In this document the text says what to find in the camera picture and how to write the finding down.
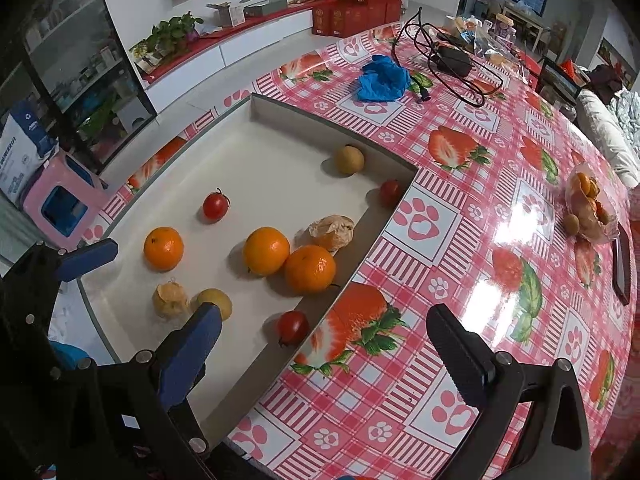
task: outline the cherry tomato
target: cherry tomato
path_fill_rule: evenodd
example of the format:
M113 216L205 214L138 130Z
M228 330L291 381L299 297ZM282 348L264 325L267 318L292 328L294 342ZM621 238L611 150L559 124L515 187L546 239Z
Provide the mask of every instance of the cherry tomato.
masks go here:
M280 346L298 346L309 334L309 322L299 310L289 310L276 323Z
M220 188L217 191L211 193L204 199L202 204L202 211L207 219L217 222L220 220L231 206L231 201L222 194Z
M384 207L392 208L398 205L404 190L397 180L387 180L380 186L380 203Z

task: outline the blue gripper pad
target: blue gripper pad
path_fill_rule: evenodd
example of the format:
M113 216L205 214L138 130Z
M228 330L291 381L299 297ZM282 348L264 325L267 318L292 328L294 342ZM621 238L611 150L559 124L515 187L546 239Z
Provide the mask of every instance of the blue gripper pad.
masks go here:
M180 330L182 346L159 374L158 397L165 410L186 398L205 359L222 332L220 309L203 303Z
M61 282L72 282L83 274L112 262L118 255L118 244L105 238L92 245L76 249L60 257L60 266L55 278Z

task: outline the pillow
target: pillow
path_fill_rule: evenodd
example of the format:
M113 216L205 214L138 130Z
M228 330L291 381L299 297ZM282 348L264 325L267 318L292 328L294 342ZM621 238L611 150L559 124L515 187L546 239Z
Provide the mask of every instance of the pillow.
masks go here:
M580 129L600 150L622 183L628 188L636 187L640 183L640 160L602 101L591 90L582 90L575 111Z

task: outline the stacked boxes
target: stacked boxes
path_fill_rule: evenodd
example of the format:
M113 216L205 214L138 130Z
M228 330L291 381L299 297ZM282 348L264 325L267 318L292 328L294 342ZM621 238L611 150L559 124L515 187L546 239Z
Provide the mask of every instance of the stacked boxes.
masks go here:
M400 19L401 0L340 0L316 7L313 33L348 38Z

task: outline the pink stool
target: pink stool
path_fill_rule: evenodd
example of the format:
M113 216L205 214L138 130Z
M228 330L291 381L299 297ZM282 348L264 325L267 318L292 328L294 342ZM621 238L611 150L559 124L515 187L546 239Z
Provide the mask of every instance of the pink stool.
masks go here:
M60 150L31 184L22 208L53 243L72 251L111 195L100 178Z

